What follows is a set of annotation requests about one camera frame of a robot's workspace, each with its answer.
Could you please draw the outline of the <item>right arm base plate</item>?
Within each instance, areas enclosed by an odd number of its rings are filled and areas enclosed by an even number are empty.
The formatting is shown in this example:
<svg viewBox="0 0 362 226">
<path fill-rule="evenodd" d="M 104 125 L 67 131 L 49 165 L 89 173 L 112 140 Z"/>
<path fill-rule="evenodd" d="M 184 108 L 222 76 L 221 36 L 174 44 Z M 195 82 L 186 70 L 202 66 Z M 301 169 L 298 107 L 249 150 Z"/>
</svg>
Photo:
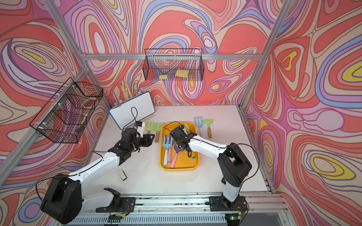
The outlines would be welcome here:
<svg viewBox="0 0 362 226">
<path fill-rule="evenodd" d="M 244 196 L 237 196 L 235 201 L 229 201 L 223 196 L 210 196 L 208 204 L 210 206 L 210 211 L 238 211 L 241 213 L 247 212 L 249 210 L 248 202 Z"/>
</svg>

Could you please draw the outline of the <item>green rake wooden handle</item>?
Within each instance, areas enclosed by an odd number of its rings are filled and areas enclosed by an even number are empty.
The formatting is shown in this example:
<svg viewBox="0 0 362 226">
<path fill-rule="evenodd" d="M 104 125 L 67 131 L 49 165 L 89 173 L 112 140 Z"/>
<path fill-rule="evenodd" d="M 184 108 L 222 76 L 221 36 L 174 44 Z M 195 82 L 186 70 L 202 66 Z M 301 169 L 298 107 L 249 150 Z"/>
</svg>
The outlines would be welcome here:
<svg viewBox="0 0 362 226">
<path fill-rule="evenodd" d="M 145 125 L 145 130 L 147 134 L 150 134 L 155 129 L 155 122 L 147 121 Z"/>
</svg>

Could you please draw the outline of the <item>green hand fork wooden handle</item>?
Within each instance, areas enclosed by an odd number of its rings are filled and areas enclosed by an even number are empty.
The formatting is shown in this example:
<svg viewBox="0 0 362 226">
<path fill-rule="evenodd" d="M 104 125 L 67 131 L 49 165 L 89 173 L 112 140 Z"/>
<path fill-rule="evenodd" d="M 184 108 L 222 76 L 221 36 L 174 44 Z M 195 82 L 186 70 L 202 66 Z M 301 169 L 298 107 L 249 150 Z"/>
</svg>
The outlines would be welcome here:
<svg viewBox="0 0 362 226">
<path fill-rule="evenodd" d="M 159 141 L 160 132 L 162 131 L 164 124 L 165 124 L 164 122 L 156 122 L 155 128 L 154 128 L 154 131 L 156 132 L 155 142 Z"/>
</svg>

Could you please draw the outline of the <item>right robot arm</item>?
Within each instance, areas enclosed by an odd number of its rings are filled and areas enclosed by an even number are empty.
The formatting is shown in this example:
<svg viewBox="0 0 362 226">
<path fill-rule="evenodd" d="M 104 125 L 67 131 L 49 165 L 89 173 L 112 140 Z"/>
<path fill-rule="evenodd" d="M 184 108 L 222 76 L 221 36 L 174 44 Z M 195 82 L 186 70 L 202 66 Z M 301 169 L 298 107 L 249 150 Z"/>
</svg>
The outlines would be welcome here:
<svg viewBox="0 0 362 226">
<path fill-rule="evenodd" d="M 188 154 L 200 153 L 217 160 L 225 180 L 221 197 L 227 204 L 235 202 L 244 180 L 252 169 L 251 162 L 239 145 L 222 145 L 206 140 L 196 133 L 187 133 L 181 125 L 173 129 L 170 136 L 182 151 L 187 151 Z"/>
</svg>

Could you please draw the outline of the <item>yellow plastic storage tray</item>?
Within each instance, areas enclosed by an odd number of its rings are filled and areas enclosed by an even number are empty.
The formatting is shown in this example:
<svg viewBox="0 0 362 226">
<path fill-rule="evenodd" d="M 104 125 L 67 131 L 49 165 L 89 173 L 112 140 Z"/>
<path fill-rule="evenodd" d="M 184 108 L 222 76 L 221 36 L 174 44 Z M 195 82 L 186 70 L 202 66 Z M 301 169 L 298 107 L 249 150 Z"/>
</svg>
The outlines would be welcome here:
<svg viewBox="0 0 362 226">
<path fill-rule="evenodd" d="M 164 155 L 165 155 L 165 149 L 163 148 L 163 139 L 164 136 L 169 136 L 170 132 L 175 129 L 176 127 L 178 127 L 180 124 L 182 124 L 184 126 L 184 124 L 188 124 L 189 126 L 189 132 L 194 132 L 197 133 L 197 129 L 195 127 L 195 125 L 192 122 L 167 122 L 163 128 L 162 131 L 160 132 L 160 148 L 159 148 L 159 166 L 161 169 L 165 170 L 165 171 L 188 171 L 188 170 L 194 170 L 196 169 L 199 164 L 200 164 L 200 156 L 199 154 L 193 152 L 192 153 L 192 158 L 189 158 L 187 156 L 187 151 L 180 151 L 178 153 L 178 157 L 177 157 L 177 161 L 176 161 L 176 165 L 174 169 L 171 169 L 171 163 L 168 163 L 167 166 L 163 165 L 163 161 L 164 161 Z M 174 145 L 175 145 L 175 141 L 173 140 L 173 146 L 172 146 L 172 158 L 171 161 L 175 155 L 175 150 L 174 150 Z"/>
</svg>

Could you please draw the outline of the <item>purple cultivator pink handle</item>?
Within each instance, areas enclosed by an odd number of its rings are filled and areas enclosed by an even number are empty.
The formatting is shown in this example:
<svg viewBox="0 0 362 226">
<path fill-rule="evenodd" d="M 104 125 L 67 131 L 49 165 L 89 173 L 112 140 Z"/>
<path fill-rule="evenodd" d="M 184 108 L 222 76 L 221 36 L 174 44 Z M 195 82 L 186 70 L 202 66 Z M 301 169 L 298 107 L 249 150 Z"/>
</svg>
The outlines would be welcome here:
<svg viewBox="0 0 362 226">
<path fill-rule="evenodd" d="M 173 145 L 173 141 L 171 141 L 171 144 L 169 145 L 168 148 L 168 154 L 167 154 L 167 162 L 171 163 L 171 158 L 172 158 L 172 145 Z"/>
<path fill-rule="evenodd" d="M 176 161 L 177 161 L 177 157 L 178 157 L 178 153 L 179 153 L 180 151 L 182 151 L 177 144 L 174 145 L 174 150 L 175 150 L 175 155 L 174 155 L 174 157 L 173 157 L 173 159 L 172 159 L 172 162 L 171 162 L 171 166 L 170 166 L 171 169 L 174 169 L 174 168 L 175 168 Z"/>
</svg>

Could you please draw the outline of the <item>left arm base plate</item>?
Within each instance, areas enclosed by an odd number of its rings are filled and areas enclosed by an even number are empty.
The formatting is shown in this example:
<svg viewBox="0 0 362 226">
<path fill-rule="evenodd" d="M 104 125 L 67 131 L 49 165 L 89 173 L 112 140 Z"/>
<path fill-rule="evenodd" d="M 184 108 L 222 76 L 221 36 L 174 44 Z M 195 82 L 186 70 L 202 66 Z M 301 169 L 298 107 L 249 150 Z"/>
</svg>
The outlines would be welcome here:
<svg viewBox="0 0 362 226">
<path fill-rule="evenodd" d="M 118 212 L 118 213 L 131 213 L 135 207 L 135 197 L 120 197 L 116 198 L 107 207 L 100 207 L 96 209 L 97 213 Z"/>
</svg>

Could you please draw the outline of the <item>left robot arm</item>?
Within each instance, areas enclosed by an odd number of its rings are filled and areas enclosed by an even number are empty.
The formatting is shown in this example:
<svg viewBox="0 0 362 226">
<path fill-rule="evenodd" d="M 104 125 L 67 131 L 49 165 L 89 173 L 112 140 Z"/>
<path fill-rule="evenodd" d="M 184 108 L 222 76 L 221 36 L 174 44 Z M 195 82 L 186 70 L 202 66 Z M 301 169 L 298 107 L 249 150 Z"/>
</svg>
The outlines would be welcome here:
<svg viewBox="0 0 362 226">
<path fill-rule="evenodd" d="M 152 145 L 154 134 L 141 135 L 134 128 L 122 131 L 121 139 L 107 150 L 98 160 L 67 175 L 59 173 L 51 178 L 51 183 L 43 198 L 40 209 L 61 224 L 68 224 L 78 214 L 95 210 L 97 212 L 130 213 L 128 199 L 113 188 L 106 187 L 93 195 L 86 195 L 85 189 L 110 170 L 123 164 L 133 152 Z"/>
</svg>

